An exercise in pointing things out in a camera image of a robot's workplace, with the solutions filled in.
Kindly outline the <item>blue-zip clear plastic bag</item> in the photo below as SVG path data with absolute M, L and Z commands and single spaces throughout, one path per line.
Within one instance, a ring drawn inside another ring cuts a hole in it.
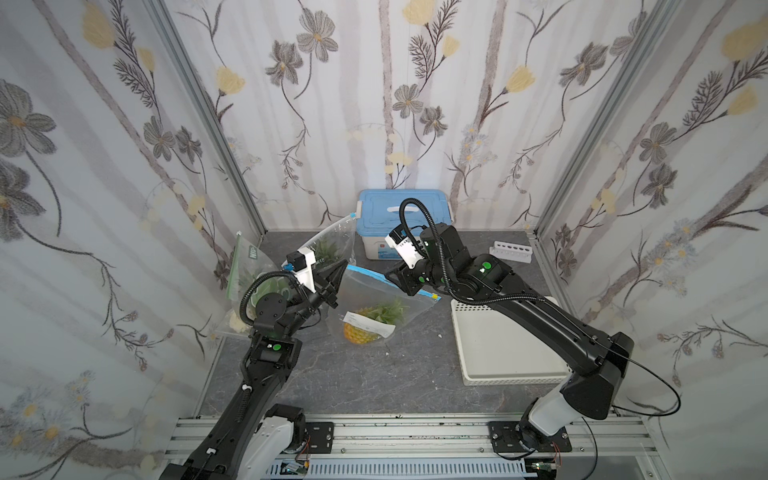
M 409 296 L 383 274 L 349 265 L 338 292 L 338 306 L 328 311 L 327 324 L 332 335 L 353 345 L 382 343 L 440 299 L 428 291 Z

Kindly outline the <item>yellow toy pineapple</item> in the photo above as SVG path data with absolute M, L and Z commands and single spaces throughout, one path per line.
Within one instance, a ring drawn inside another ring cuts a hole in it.
M 366 345 L 388 339 L 405 322 L 407 307 L 400 300 L 378 303 L 342 318 L 343 336 L 355 345 Z

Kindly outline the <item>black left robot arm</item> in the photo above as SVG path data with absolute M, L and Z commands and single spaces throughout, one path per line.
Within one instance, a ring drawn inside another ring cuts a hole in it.
M 165 466 L 162 479 L 265 479 L 280 454 L 304 443 L 302 410 L 274 399 L 298 363 L 295 334 L 322 306 L 338 306 L 348 261 L 318 269 L 298 251 L 287 260 L 241 298 L 240 318 L 252 330 L 239 389 L 199 446 L 183 463 Z

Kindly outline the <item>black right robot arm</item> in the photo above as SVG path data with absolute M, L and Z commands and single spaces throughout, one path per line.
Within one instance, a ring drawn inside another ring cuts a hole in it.
M 494 255 L 471 255 L 450 225 L 427 228 L 417 240 L 397 226 L 385 242 L 401 259 L 386 277 L 404 293 L 413 296 L 429 286 L 466 305 L 487 306 L 516 322 L 568 365 L 570 376 L 526 410 L 524 428 L 552 437 L 580 417 L 607 418 L 634 348 L 627 334 L 609 335 L 576 319 Z

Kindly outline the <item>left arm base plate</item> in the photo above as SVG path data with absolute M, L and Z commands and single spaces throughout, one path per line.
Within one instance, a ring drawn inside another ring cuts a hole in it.
M 335 424 L 333 422 L 298 423 L 293 426 L 292 439 L 284 453 L 325 455 L 332 452 Z

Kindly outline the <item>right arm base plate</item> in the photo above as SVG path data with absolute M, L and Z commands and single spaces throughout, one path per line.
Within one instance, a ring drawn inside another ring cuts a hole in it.
M 498 454 L 522 455 L 526 453 L 568 453 L 572 451 L 569 434 L 561 428 L 553 436 L 519 421 L 491 421 L 487 423 L 492 449 Z

